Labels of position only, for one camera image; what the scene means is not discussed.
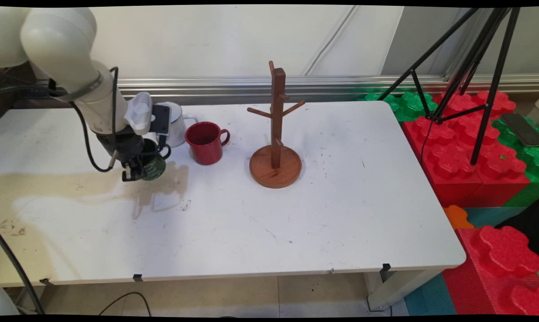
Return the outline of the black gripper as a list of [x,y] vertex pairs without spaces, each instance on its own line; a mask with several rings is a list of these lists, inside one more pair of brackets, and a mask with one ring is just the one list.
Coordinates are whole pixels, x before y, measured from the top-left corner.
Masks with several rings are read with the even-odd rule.
[[125,127],[115,135],[96,133],[96,137],[110,156],[118,148],[119,154],[116,160],[120,161],[123,167],[126,165],[131,167],[122,171],[123,182],[138,181],[141,179],[141,173],[147,173],[145,167],[148,157],[139,155],[144,147],[143,137],[135,134],[131,127]]

